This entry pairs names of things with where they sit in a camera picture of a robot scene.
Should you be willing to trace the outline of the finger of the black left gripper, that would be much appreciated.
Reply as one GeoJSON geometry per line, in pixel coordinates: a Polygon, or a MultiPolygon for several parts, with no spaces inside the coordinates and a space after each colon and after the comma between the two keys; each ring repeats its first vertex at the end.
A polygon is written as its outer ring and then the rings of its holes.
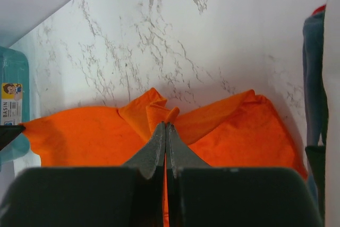
{"type": "Polygon", "coordinates": [[[3,150],[26,128],[23,125],[1,125],[0,127],[0,150],[3,150]]]}

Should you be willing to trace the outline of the orange t shirt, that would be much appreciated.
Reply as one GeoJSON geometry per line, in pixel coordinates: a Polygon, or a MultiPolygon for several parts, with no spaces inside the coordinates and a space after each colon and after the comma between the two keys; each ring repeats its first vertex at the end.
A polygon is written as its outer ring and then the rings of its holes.
{"type": "Polygon", "coordinates": [[[272,103],[253,90],[192,112],[150,89],[121,108],[80,107],[26,122],[41,167],[10,188],[2,226],[321,226],[302,158],[272,103]],[[156,126],[175,125],[209,168],[123,167],[156,126]]]}

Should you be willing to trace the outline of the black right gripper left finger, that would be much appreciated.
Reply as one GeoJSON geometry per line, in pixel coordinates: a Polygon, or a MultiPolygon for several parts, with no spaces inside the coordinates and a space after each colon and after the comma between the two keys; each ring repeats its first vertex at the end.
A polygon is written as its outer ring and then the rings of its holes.
{"type": "Polygon", "coordinates": [[[157,167],[163,168],[165,141],[166,124],[161,122],[156,126],[150,140],[126,161],[123,167],[135,168],[146,180],[151,179],[155,175],[157,167]]]}

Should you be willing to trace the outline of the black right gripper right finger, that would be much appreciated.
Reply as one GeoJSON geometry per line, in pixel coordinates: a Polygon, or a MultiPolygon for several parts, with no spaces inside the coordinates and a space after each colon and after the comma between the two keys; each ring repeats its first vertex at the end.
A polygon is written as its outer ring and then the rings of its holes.
{"type": "Polygon", "coordinates": [[[168,179],[177,179],[180,169],[211,167],[182,141],[171,123],[166,124],[165,153],[168,179]]]}

